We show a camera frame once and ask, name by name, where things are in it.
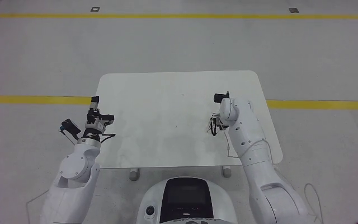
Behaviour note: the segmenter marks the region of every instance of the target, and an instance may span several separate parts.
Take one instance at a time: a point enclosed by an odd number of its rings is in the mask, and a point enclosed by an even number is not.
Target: table foot
[[[138,179],[139,179],[139,171],[140,171],[139,168],[130,169],[129,179],[130,179],[131,181],[136,181],[136,180],[138,180]]]
[[[231,177],[231,168],[230,166],[222,166],[222,173],[225,178]]]

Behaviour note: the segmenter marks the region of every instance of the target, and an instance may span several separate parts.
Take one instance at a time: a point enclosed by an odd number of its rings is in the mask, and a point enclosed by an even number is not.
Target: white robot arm
[[[114,121],[113,115],[101,115],[98,106],[99,97],[92,98],[87,114],[86,130],[83,137],[78,139],[80,130],[71,123],[68,130],[76,139],[74,152],[63,159],[57,176],[46,196],[46,201],[40,216],[41,224],[50,223],[82,223],[90,208],[93,192],[95,191],[100,166],[95,159],[100,154],[100,134],[106,126]],[[70,120],[63,122],[70,125]],[[68,180],[86,183],[79,188],[69,188]]]
[[[229,128],[249,184],[249,204],[258,224],[309,223],[307,208],[299,194],[274,170],[268,142],[253,113],[252,103],[215,94],[221,103],[217,115],[221,127]]]

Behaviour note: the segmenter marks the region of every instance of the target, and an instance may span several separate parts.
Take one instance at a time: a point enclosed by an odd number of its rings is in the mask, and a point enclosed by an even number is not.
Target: wire
[[[103,136],[108,136],[107,138],[105,138],[105,139],[103,139],[102,141],[101,141],[101,143],[103,143],[105,140],[107,140],[107,139],[110,139],[110,138],[113,138],[114,136],[116,136],[116,134],[103,134]]]
[[[48,191],[49,191],[49,190],[43,192],[42,194],[38,195],[37,197],[32,198],[31,200],[29,200],[28,202],[26,202],[25,207],[26,207],[26,215],[27,215],[27,223],[28,223],[28,224],[31,223],[31,222],[30,222],[30,213],[29,213],[29,204],[30,204],[31,202],[33,202],[34,200],[40,198],[42,195],[46,194]]]
[[[314,209],[312,208],[312,205],[309,203],[309,200],[308,200],[308,198],[307,198],[307,193],[306,193],[307,186],[311,186],[312,189],[314,190],[316,196],[317,196],[318,205],[319,205],[319,213],[320,213],[320,215],[321,215],[321,218],[318,217],[317,213],[316,213],[316,212],[314,211]],[[317,190],[315,189],[315,187],[313,186],[313,184],[311,184],[311,183],[306,183],[306,184],[305,184],[305,186],[304,186],[304,197],[306,198],[307,204],[309,205],[309,207],[311,208],[311,210],[312,210],[312,212],[313,212],[313,214],[309,214],[309,215],[315,216],[314,222],[315,222],[316,220],[319,220],[321,224],[324,224],[324,223],[323,223],[321,200],[320,200],[319,195],[318,195],[318,193],[317,193]]]
[[[64,136],[66,136],[66,138],[73,144],[73,145],[75,145],[74,144],[74,142],[72,142],[72,140],[64,133],[64,132],[61,132]]]

